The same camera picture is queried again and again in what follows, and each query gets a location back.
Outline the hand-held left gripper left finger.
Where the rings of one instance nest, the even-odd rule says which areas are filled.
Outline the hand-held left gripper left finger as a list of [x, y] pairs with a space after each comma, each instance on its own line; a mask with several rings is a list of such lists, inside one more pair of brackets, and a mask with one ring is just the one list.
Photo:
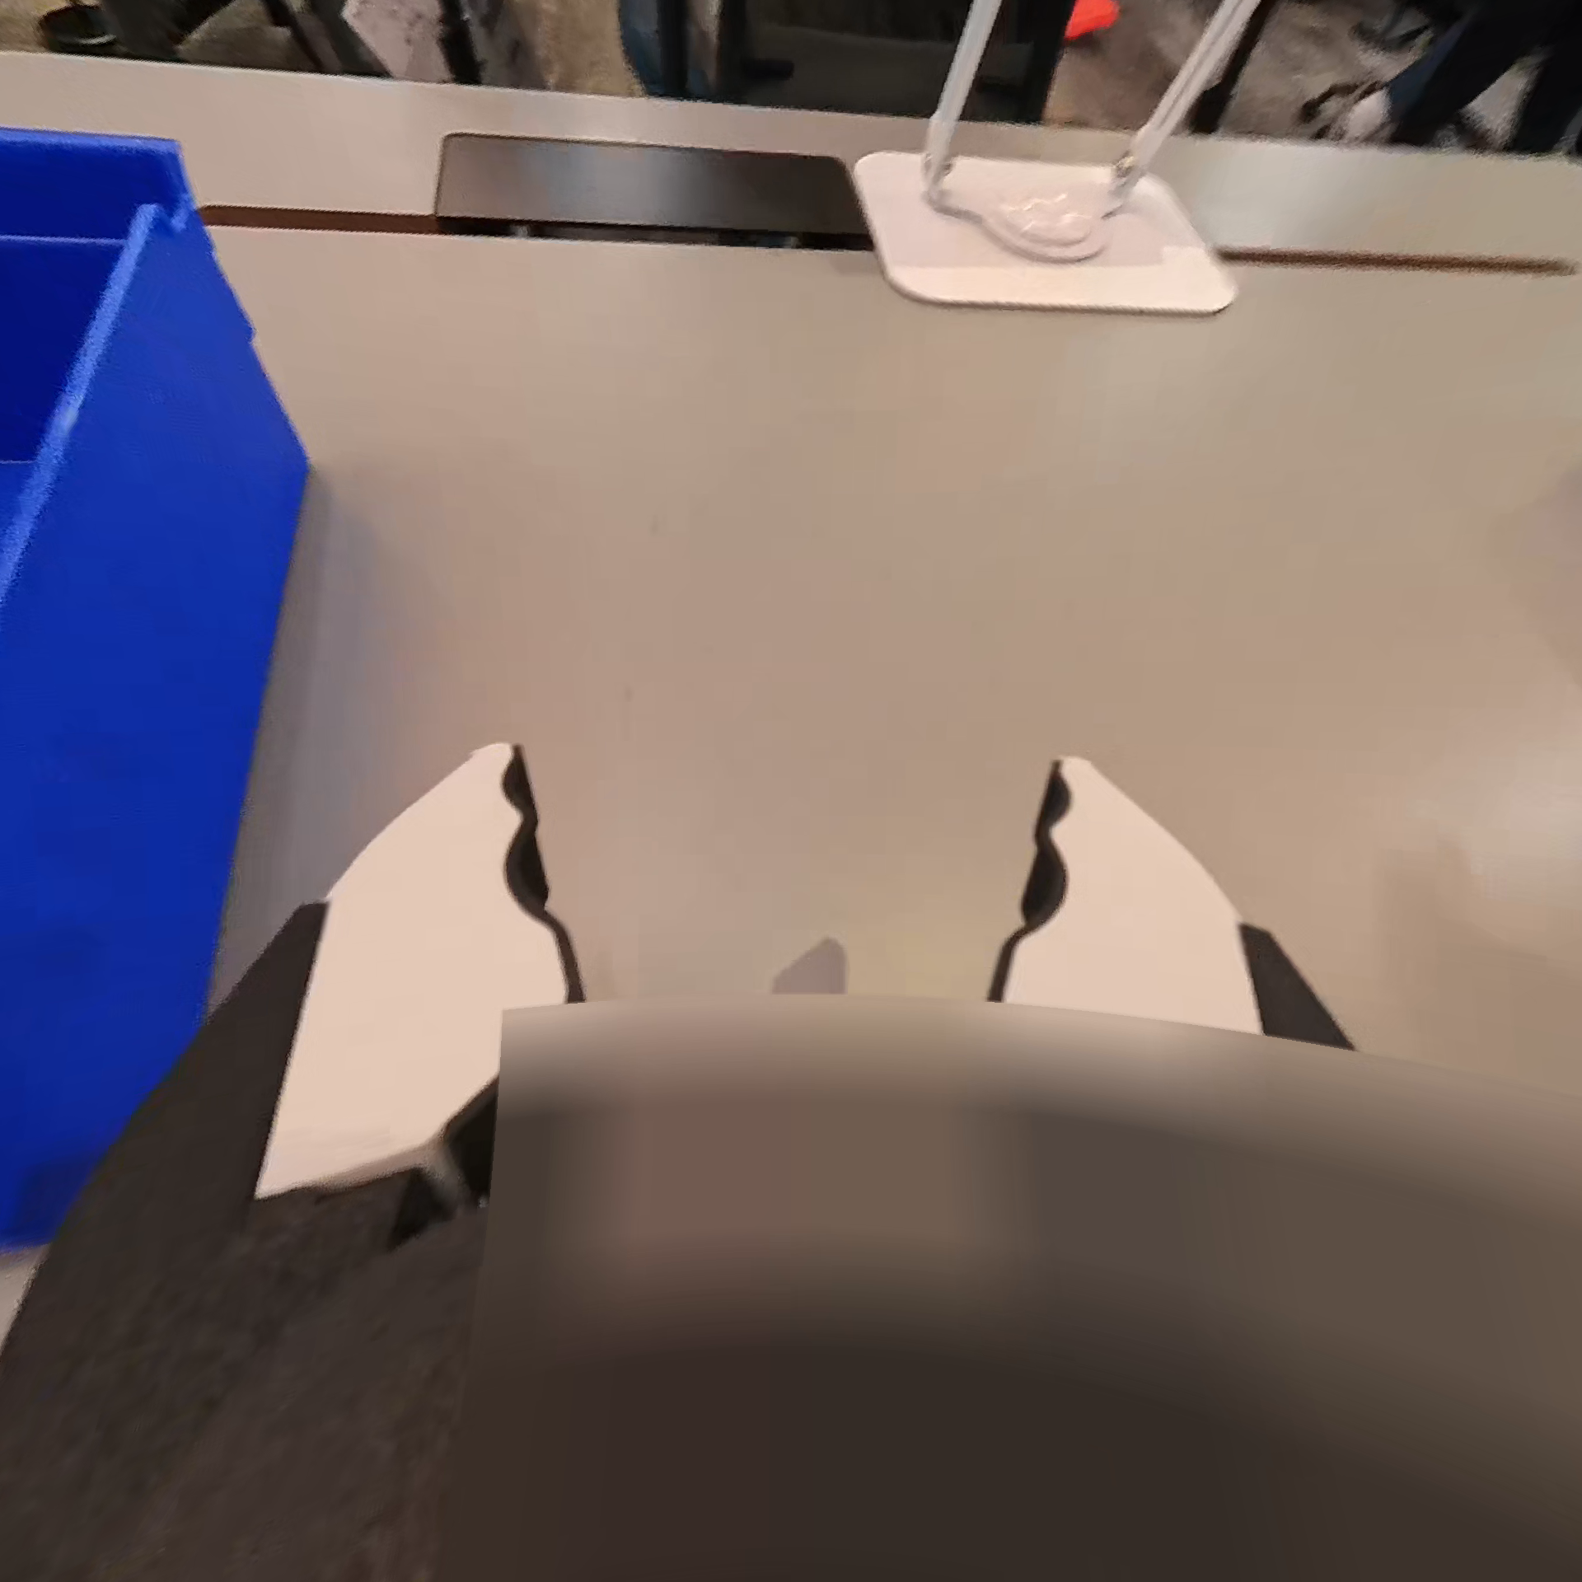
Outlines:
[[444, 1205], [491, 1179], [502, 1020], [583, 1000], [550, 909], [516, 743], [487, 743], [391, 819], [325, 896], [259, 1199], [416, 1173]]

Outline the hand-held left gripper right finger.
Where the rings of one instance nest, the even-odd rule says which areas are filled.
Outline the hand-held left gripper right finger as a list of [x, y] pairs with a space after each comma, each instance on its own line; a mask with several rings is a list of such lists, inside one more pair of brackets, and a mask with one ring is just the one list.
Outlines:
[[1090, 760], [1052, 762], [1032, 841], [990, 1002], [1261, 1032], [1237, 907]]

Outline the blue plastic bin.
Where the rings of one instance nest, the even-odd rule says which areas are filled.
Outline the blue plastic bin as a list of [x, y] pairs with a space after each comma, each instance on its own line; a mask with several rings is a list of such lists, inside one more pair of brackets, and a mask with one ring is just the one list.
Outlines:
[[175, 143], [1, 131], [1, 1241], [205, 1017], [308, 478]]

